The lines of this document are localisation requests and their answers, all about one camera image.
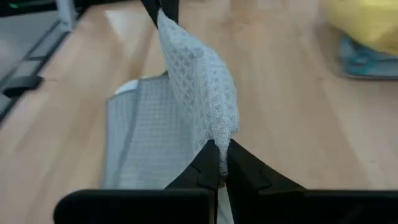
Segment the light blue microfiber towel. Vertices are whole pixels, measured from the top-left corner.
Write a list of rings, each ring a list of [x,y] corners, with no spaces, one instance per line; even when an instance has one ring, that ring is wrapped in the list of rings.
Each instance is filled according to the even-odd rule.
[[[398,57],[365,47],[347,35],[340,39],[339,56],[351,78],[398,80]]]

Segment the white paper towel tag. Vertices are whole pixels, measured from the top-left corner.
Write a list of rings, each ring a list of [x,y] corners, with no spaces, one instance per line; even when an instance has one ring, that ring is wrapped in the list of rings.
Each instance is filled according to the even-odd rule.
[[[138,87],[139,80],[129,80],[128,82],[121,85],[115,92],[115,95],[124,93],[126,91],[135,90]]]

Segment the gray waffle-weave towel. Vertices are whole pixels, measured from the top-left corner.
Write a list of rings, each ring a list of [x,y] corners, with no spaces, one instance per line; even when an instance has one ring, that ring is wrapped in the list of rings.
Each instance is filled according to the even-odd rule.
[[[212,140],[218,174],[228,175],[228,148],[239,128],[233,78],[218,54],[158,11],[167,70],[139,80],[107,102],[107,189],[164,189]]]

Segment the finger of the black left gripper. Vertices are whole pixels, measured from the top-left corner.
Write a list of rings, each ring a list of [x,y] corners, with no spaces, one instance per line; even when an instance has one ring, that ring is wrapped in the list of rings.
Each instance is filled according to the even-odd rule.
[[[140,0],[140,2],[142,3],[145,10],[147,11],[147,13],[150,16],[155,27],[158,28],[157,15],[158,15],[158,11],[160,9],[160,0]]]
[[[160,0],[160,5],[165,15],[178,24],[180,0]]]

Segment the yellow microfiber towel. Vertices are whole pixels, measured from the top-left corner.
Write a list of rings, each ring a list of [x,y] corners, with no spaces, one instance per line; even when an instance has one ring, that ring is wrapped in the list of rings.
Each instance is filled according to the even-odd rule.
[[[398,57],[398,0],[320,0],[327,21],[373,50]]]

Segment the black frame bracket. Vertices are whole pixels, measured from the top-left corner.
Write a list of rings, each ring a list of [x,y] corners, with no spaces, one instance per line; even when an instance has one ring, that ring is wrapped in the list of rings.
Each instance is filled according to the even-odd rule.
[[[16,77],[6,85],[2,93],[9,98],[20,97],[27,91],[38,89],[43,81],[44,78],[37,75]]]

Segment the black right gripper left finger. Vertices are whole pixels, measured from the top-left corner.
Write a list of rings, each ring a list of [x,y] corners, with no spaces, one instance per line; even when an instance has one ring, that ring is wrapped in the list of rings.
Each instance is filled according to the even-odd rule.
[[[79,190],[55,206],[54,224],[217,224],[219,149],[208,141],[162,190]]]

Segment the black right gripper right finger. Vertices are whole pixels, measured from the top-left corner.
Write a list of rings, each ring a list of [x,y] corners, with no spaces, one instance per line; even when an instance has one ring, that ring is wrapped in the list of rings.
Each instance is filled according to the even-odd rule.
[[[235,224],[398,224],[398,190],[306,189],[235,140],[228,170]]]

